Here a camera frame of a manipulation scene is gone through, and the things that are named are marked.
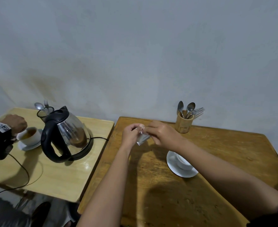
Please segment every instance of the kettle base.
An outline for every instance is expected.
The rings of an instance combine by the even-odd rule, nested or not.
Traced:
[[[84,156],[86,156],[91,151],[93,144],[94,144],[94,140],[90,137],[90,141],[88,142],[86,147],[84,149],[82,149],[80,152],[78,152],[77,154],[72,155],[69,158],[69,161],[75,161],[75,160],[82,159]]]

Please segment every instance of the forearm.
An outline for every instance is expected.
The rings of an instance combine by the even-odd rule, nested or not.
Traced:
[[[77,227],[120,226],[130,149],[120,147]]]
[[[177,153],[248,220],[278,211],[278,191],[189,141]]]

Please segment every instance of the teacup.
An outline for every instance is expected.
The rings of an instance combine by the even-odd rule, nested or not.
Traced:
[[[18,133],[16,138],[23,144],[32,146],[40,142],[41,134],[36,127],[32,126]]]
[[[180,167],[181,169],[184,170],[191,170],[193,169],[193,166],[185,160],[185,158],[183,158],[182,156],[176,154],[176,159],[177,159],[177,165],[178,167]]]

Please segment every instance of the light wooden table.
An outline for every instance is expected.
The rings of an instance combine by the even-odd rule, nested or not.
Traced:
[[[121,144],[123,129],[150,120],[120,117],[81,200],[83,213]],[[192,126],[182,134],[199,147],[243,169],[278,189],[278,155],[262,134]],[[167,166],[167,150],[152,139],[131,152],[125,201],[124,226],[246,226],[247,220],[200,174],[181,178]]]
[[[24,117],[28,126],[44,127],[43,121],[36,116],[37,110],[13,108],[7,113]],[[78,118],[92,131],[93,137],[109,138],[114,122],[85,117]],[[94,139],[92,150],[88,155],[82,159],[65,163],[52,162],[45,156],[41,146],[24,152],[19,150],[17,143],[15,143],[10,154],[30,174],[30,182],[23,189],[76,202],[80,198],[105,145],[106,140]],[[24,185],[27,179],[26,172],[11,156],[0,160],[0,185],[18,187]]]

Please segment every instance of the electric kettle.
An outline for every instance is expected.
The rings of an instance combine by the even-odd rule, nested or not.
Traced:
[[[92,145],[93,140],[88,129],[66,106],[46,116],[41,134],[41,147],[53,162],[63,163],[81,159],[90,152]]]

